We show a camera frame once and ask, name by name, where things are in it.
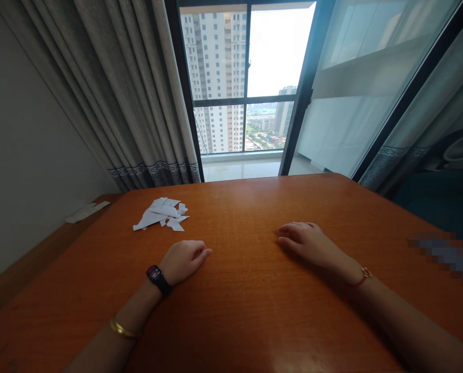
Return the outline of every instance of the pixelated area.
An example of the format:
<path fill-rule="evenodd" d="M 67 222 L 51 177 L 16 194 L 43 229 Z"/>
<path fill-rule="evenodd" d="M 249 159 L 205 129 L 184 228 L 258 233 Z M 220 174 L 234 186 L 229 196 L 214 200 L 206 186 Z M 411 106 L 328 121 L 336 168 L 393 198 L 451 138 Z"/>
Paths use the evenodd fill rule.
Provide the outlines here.
<path fill-rule="evenodd" d="M 451 278 L 463 279 L 463 240 L 448 232 L 412 233 L 408 247 L 419 249 L 428 263 L 439 264 L 439 270 L 449 271 Z"/>

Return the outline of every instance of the red string bracelet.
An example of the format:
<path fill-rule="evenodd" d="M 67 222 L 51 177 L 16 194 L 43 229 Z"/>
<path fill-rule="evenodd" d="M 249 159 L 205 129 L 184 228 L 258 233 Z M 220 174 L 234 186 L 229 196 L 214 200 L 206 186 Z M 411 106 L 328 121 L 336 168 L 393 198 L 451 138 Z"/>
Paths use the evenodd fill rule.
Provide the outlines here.
<path fill-rule="evenodd" d="M 358 283 L 355 283 L 355 284 L 348 284 L 347 282 L 345 283 L 345 286 L 347 286 L 348 288 L 357 288 L 358 286 L 361 286 L 362 284 L 364 284 L 364 282 L 366 281 L 366 279 L 370 278 L 370 277 L 373 277 L 373 275 L 371 274 L 371 272 L 366 268 L 366 267 L 363 267 L 361 268 L 361 271 L 362 271 L 362 280 L 359 281 Z M 344 295 L 344 298 L 345 300 L 347 300 L 347 291 L 345 291 L 345 295 Z"/>

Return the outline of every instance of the cut paper piece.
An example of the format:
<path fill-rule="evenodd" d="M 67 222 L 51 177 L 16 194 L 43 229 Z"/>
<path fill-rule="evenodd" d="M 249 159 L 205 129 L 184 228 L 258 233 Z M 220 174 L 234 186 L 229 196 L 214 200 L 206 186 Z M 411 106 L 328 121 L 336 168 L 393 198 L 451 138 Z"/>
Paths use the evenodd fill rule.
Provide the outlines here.
<path fill-rule="evenodd" d="M 151 212 L 155 212 L 157 214 L 168 215 L 173 218 L 179 218 L 178 212 L 176 211 L 174 207 L 171 207 L 171 206 L 151 206 L 148 208 L 148 210 Z"/>
<path fill-rule="evenodd" d="M 173 231 L 175 232 L 184 232 L 185 230 L 183 229 L 183 227 L 179 224 L 179 223 L 173 223 L 173 225 L 171 225 L 171 228 L 173 229 Z"/>
<path fill-rule="evenodd" d="M 170 199 L 166 198 L 166 201 L 162 204 L 163 206 L 170 206 L 170 207 L 176 207 L 176 205 L 179 203 L 177 199 Z"/>
<path fill-rule="evenodd" d="M 167 226 L 173 226 L 174 224 L 179 224 L 181 223 L 184 219 L 187 219 L 189 217 L 179 217 L 179 218 L 170 218 L 167 222 Z"/>
<path fill-rule="evenodd" d="M 184 211 L 184 212 L 188 211 L 185 204 L 182 204 L 182 203 L 179 204 L 178 210 L 181 210 L 181 211 Z"/>
<path fill-rule="evenodd" d="M 154 199 L 150 207 L 162 206 L 166 201 L 167 201 L 167 197 L 160 197 L 160 198 Z"/>
<path fill-rule="evenodd" d="M 69 216 L 67 219 L 65 219 L 65 222 L 70 223 L 70 224 L 77 223 L 78 221 L 86 219 L 89 215 L 93 215 L 95 212 L 103 209 L 105 206 L 109 204 L 110 204 L 109 201 L 103 201 L 99 204 L 95 204 L 95 203 L 87 204 L 79 211 L 76 211 L 72 216 Z"/>
<path fill-rule="evenodd" d="M 168 218 L 167 215 L 161 215 L 158 213 L 155 213 L 153 211 L 150 211 L 149 209 L 152 207 L 149 207 L 144 213 L 142 219 L 139 221 L 137 225 L 133 225 L 133 230 L 137 231 L 138 229 L 145 228 L 146 226 L 155 224 L 160 222 L 161 220 L 165 220 Z"/>

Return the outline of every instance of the smartwatch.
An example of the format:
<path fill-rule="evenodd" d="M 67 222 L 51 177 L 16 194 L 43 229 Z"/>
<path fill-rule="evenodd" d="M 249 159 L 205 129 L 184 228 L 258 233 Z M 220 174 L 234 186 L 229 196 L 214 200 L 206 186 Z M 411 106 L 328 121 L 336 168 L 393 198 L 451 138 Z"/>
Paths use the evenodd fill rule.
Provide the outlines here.
<path fill-rule="evenodd" d="M 159 288 L 160 292 L 164 296 L 168 296 L 171 292 L 171 285 L 167 283 L 164 278 L 164 274 L 157 266 L 151 266 L 147 269 L 147 277 L 150 279 L 152 284 Z"/>

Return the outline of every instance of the bracelet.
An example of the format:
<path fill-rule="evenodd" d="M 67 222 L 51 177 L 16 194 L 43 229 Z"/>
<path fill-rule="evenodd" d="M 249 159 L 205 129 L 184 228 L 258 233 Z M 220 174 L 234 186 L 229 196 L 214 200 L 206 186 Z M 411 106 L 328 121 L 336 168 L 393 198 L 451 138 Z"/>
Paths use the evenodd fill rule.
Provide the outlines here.
<path fill-rule="evenodd" d="M 363 278 L 362 278 L 361 281 L 359 281 L 358 283 L 355 283 L 355 284 L 345 283 L 345 285 L 350 287 L 350 288 L 356 288 L 358 286 L 361 286 L 366 281 L 366 279 L 368 279 L 370 277 L 373 277 L 371 272 L 366 267 L 361 268 L 361 271 L 362 271 L 362 275 L 363 275 Z"/>
<path fill-rule="evenodd" d="M 139 335 L 128 332 L 126 329 L 124 329 L 116 320 L 116 317 L 113 316 L 110 319 L 110 328 L 116 332 L 119 333 L 121 336 L 126 337 L 126 338 L 139 338 Z"/>

